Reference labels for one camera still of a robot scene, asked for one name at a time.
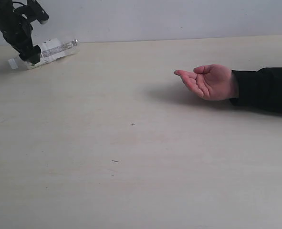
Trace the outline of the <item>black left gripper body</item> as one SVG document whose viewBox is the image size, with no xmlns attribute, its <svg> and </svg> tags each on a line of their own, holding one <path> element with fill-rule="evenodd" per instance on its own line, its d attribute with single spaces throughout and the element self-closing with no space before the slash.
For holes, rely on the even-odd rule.
<svg viewBox="0 0 282 229">
<path fill-rule="evenodd" d="M 23 16 L 15 16 L 5 22 L 3 37 L 19 53 L 33 50 L 31 38 L 32 26 Z"/>
</svg>

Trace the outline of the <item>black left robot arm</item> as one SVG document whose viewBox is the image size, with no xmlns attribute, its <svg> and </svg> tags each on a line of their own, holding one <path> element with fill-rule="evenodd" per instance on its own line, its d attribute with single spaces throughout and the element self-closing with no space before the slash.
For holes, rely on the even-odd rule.
<svg viewBox="0 0 282 229">
<path fill-rule="evenodd" d="M 0 0 L 0 31 L 23 61 L 32 64 L 40 61 L 41 49 L 33 45 L 32 27 L 26 18 L 14 12 L 11 0 Z"/>
</svg>

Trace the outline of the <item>open human hand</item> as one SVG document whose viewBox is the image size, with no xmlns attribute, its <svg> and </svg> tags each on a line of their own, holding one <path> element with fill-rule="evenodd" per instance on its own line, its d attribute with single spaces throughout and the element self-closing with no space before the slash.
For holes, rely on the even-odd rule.
<svg viewBox="0 0 282 229">
<path fill-rule="evenodd" d="M 232 70 L 218 64 L 202 65 L 192 72 L 176 70 L 184 85 L 201 99 L 223 101 L 239 97 L 239 86 Z"/>
</svg>

